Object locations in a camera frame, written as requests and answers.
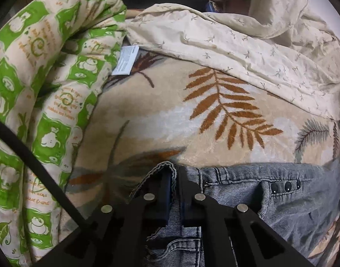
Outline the blue denim jeans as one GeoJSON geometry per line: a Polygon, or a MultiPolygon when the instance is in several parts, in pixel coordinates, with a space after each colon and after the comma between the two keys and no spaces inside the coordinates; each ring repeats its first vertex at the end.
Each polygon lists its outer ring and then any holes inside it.
{"type": "Polygon", "coordinates": [[[338,240],[328,233],[340,227],[340,161],[326,165],[253,163],[196,168],[169,161],[156,163],[133,190],[171,173],[170,217],[146,240],[143,266],[204,266],[200,227],[180,222],[178,176],[185,172],[200,192],[219,204],[245,204],[314,266],[328,266],[338,240]]]}

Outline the beige leaf pattern fleece blanket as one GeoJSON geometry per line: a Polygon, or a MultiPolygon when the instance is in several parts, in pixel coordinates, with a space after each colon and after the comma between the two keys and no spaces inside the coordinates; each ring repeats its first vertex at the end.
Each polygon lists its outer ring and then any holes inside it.
{"type": "MultiPolygon", "coordinates": [[[[323,166],[340,160],[340,120],[312,115],[218,70],[142,51],[110,77],[84,132],[66,193],[84,217],[129,200],[153,165],[323,166]]],[[[338,240],[340,227],[328,233],[338,240]]]]}

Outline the white care label tag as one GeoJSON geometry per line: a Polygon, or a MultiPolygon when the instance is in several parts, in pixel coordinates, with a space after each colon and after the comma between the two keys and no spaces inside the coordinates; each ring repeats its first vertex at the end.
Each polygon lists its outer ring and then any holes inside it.
{"type": "Polygon", "coordinates": [[[130,75],[131,70],[135,64],[135,60],[137,58],[139,52],[139,46],[124,46],[121,47],[121,53],[119,60],[115,69],[112,71],[112,76],[120,76],[120,75],[130,75]]]}

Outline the cream floral duvet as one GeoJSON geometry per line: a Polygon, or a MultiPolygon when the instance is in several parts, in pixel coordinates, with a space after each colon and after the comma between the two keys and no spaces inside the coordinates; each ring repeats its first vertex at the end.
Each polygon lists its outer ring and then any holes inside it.
{"type": "Polygon", "coordinates": [[[309,0],[251,0],[247,15],[156,4],[128,23],[127,38],[340,120],[340,40],[309,0]]]}

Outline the green panda print quilt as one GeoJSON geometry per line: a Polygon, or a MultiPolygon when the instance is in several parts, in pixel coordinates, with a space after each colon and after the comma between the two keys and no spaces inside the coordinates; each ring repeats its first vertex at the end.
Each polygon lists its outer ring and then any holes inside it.
{"type": "MultiPolygon", "coordinates": [[[[125,37],[122,0],[33,0],[0,30],[0,121],[56,184],[71,175],[125,37]]],[[[61,206],[0,139],[0,248],[30,266],[59,242],[61,206]]]]}

